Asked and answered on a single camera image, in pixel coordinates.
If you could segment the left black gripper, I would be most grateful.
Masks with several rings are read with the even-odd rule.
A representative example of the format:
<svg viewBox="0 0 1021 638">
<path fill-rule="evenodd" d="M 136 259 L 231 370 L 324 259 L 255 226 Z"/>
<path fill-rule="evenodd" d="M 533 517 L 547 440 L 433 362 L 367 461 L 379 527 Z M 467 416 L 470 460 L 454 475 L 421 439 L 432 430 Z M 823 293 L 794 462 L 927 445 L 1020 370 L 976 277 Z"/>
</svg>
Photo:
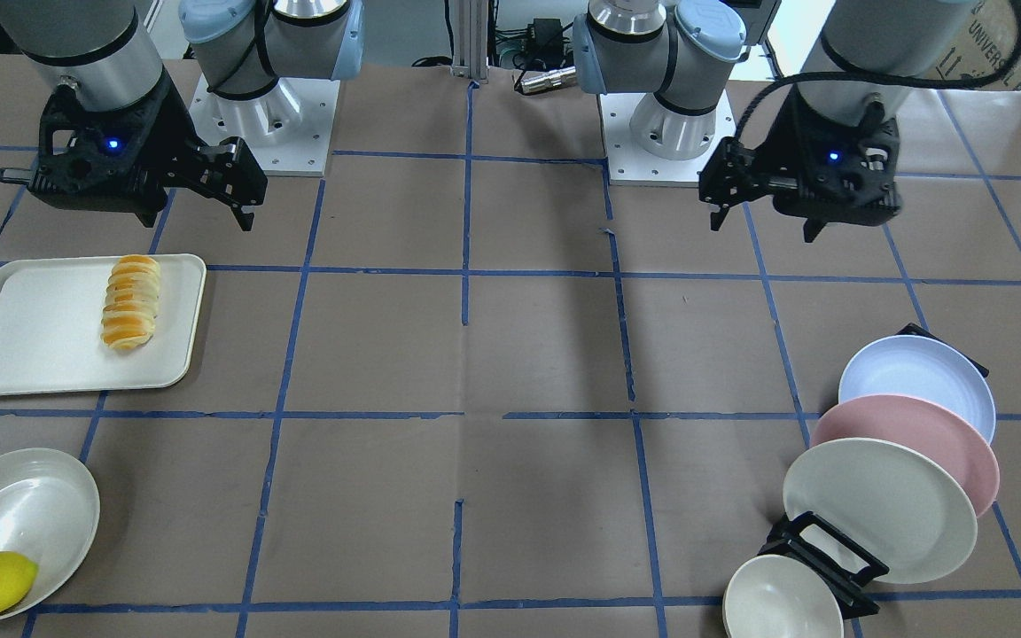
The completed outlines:
<svg viewBox="0 0 1021 638">
<path fill-rule="evenodd" d="M 698 199 L 718 231 L 733 206 L 771 197 L 779 214 L 805 219 L 803 242 L 811 244 L 831 223 L 880 226 L 900 213 L 897 153 L 897 122 L 878 93 L 864 98 L 856 122 L 842 124 L 792 89 L 758 148 L 732 136 L 714 146 Z"/>
</svg>

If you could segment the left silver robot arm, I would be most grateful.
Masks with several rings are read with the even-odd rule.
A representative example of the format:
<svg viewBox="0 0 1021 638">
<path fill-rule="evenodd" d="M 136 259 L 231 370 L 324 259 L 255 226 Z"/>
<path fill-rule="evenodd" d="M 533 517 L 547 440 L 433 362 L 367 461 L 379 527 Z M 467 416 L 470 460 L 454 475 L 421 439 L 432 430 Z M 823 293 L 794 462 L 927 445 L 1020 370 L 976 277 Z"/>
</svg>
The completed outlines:
<svg viewBox="0 0 1021 638">
<path fill-rule="evenodd" d="M 896 113 L 967 20 L 967 1 L 836 1 L 803 70 L 770 85 L 785 97 L 763 141 L 743 142 L 753 105 L 734 133 L 714 137 L 718 101 L 752 44 L 724 1 L 591 1 L 572 24 L 578 82 L 590 94 L 639 94 L 637 144 L 670 160 L 712 157 L 698 199 L 720 230 L 729 210 L 770 198 L 801 218 L 814 242 L 832 223 L 884 225 L 903 203 Z"/>
</svg>

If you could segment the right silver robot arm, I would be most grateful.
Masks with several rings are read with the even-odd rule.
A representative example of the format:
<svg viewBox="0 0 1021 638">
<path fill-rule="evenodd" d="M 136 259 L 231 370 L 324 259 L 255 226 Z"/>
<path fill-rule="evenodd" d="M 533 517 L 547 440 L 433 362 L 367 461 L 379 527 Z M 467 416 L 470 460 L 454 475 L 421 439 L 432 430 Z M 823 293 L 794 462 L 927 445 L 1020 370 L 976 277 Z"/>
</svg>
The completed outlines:
<svg viewBox="0 0 1021 638">
<path fill-rule="evenodd" d="M 323 177 L 338 93 L 363 65 L 361 1 L 181 1 L 199 68 L 179 88 L 133 1 L 0 1 L 0 24 L 49 86 L 28 168 L 45 205 L 133 214 L 173 189 L 253 226 L 273 176 Z"/>
</svg>

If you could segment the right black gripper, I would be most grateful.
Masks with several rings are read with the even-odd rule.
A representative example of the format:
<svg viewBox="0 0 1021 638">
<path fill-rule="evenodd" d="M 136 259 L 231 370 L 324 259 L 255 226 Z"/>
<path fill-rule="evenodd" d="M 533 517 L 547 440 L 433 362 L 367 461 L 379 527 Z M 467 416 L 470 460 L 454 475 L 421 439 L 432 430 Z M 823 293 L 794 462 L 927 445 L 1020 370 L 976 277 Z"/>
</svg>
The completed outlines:
<svg viewBox="0 0 1021 638">
<path fill-rule="evenodd" d="M 0 184 L 58 209 L 133 214 L 149 229 L 179 185 L 230 208 L 245 233 L 268 193 L 264 174 L 243 137 L 199 145 L 185 101 L 162 70 L 145 97 L 112 112 L 89 112 L 80 91 L 62 81 L 39 124 L 32 168 L 0 168 Z"/>
</svg>

